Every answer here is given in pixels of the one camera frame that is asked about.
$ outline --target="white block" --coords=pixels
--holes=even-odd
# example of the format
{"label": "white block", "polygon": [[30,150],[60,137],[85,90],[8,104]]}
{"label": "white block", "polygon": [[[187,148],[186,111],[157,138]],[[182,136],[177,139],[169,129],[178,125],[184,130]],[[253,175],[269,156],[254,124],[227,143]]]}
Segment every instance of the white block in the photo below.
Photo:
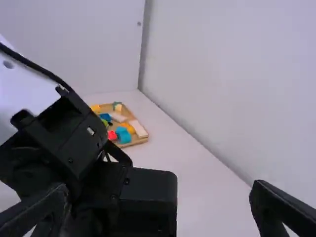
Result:
{"label": "white block", "polygon": [[132,120],[128,122],[136,131],[136,134],[139,138],[148,137],[147,131],[144,129],[144,127],[139,123],[138,120]]}
{"label": "white block", "polygon": [[117,122],[124,122],[125,120],[127,120],[127,117],[120,115],[118,113],[112,112],[109,113],[109,115],[111,116],[111,118]]}

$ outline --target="orange block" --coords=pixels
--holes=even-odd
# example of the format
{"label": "orange block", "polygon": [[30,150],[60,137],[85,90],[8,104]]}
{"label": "orange block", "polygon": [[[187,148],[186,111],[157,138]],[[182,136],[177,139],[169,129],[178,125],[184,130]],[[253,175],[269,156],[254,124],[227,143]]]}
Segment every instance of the orange block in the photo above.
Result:
{"label": "orange block", "polygon": [[127,122],[123,122],[120,124],[121,127],[126,127],[127,131],[132,135],[134,134],[136,131],[135,129],[133,128],[133,126],[131,126],[129,123]]}

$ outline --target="colorful blocks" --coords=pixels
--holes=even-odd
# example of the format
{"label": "colorful blocks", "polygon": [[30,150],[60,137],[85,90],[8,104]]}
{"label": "colorful blocks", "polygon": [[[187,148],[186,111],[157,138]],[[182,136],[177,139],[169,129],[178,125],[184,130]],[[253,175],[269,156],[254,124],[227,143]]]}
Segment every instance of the colorful blocks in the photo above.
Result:
{"label": "colorful blocks", "polygon": [[107,122],[111,122],[111,116],[108,113],[99,114],[99,118],[106,120]]}
{"label": "colorful blocks", "polygon": [[109,123],[105,119],[102,118],[101,121],[104,124],[104,126],[106,126],[106,128],[109,127]]}
{"label": "colorful blocks", "polygon": [[135,133],[135,129],[133,128],[133,126],[129,125],[129,123],[127,122],[123,122],[120,124],[121,127],[126,127],[127,131],[130,133],[130,134],[134,134]]}
{"label": "colorful blocks", "polygon": [[132,136],[127,131],[126,127],[117,127],[115,133],[117,134],[121,144],[130,143],[132,141]]}
{"label": "colorful blocks", "polygon": [[100,105],[91,105],[91,106],[90,106],[90,109],[91,109],[93,112],[95,112],[95,113],[101,112]]}
{"label": "colorful blocks", "polygon": [[115,101],[112,103],[112,106],[113,106],[113,110],[116,111],[116,112],[122,112],[122,102],[120,101]]}
{"label": "colorful blocks", "polygon": [[108,139],[110,141],[114,141],[118,138],[118,136],[116,135],[116,133],[114,131],[108,131]]}

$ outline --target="yellow block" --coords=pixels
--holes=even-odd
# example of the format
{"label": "yellow block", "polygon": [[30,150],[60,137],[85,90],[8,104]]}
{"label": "yellow block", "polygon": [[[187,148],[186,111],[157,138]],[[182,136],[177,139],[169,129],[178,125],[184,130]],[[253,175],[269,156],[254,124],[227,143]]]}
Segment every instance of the yellow block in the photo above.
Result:
{"label": "yellow block", "polygon": [[115,111],[122,112],[122,105],[121,104],[115,105],[114,108],[115,108]]}
{"label": "yellow block", "polygon": [[90,109],[95,112],[95,113],[100,113],[101,112],[101,108],[100,105],[91,105]]}
{"label": "yellow block", "polygon": [[128,131],[131,135],[136,132],[135,129],[133,128],[133,126],[129,125],[129,123],[127,123],[127,122],[121,123],[120,126],[121,126],[121,127],[126,127],[127,131]]}

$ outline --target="red block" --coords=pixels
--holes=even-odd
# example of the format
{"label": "red block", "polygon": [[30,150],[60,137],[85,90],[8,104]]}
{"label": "red block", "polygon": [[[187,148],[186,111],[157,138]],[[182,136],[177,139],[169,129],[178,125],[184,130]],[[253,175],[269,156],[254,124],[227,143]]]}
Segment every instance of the red block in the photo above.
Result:
{"label": "red block", "polygon": [[108,139],[110,141],[114,141],[118,138],[118,136],[116,135],[116,133],[112,130],[108,131]]}

